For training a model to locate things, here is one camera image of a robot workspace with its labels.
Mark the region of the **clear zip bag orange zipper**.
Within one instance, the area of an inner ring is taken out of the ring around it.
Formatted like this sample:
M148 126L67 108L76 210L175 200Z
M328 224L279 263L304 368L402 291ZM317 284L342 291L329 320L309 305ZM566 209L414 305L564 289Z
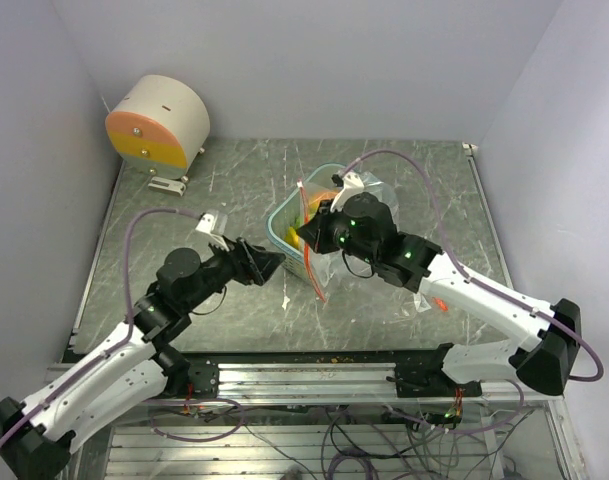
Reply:
M334 277L372 277L372 262L385 242L397 234L398 202L392 188L369 172L359 175L364 191L349 198L341 209L349 221L347 247L334 253L315 253L306 244L303 248L310 284L323 301L327 299L326 289ZM298 183L298 188L304 210L303 225L315 215L308 212L303 181Z

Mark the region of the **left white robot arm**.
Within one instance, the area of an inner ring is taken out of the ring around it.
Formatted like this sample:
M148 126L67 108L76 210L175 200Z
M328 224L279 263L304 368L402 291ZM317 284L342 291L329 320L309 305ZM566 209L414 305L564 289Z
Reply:
M0 401L0 457L19 479L53 479L99 429L135 405L176 397L194 381L172 341L191 313L229 282L265 284L284 262L239 238L201 260L190 248L169 253L133 308L96 347L48 386L22 401Z

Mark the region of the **yellow toy banana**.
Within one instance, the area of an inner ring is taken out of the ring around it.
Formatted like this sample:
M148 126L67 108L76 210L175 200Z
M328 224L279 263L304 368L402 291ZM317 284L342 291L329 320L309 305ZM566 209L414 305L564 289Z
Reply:
M304 248L304 241L297 234L296 229L293 226L289 226L284 236L284 241L292 248L302 250Z

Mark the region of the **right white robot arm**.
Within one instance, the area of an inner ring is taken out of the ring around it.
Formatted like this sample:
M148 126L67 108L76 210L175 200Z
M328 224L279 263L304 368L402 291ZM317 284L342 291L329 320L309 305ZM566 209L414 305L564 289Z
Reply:
M579 352L576 303L563 298L550 304L456 268L439 245L399 230L389 207L370 193L349 198L339 210L322 201L297 234L317 254L355 257L387 284L439 298L505 335L499 342L449 347L424 373L432 393L443 396L459 384L508 379L540 394L564 392Z

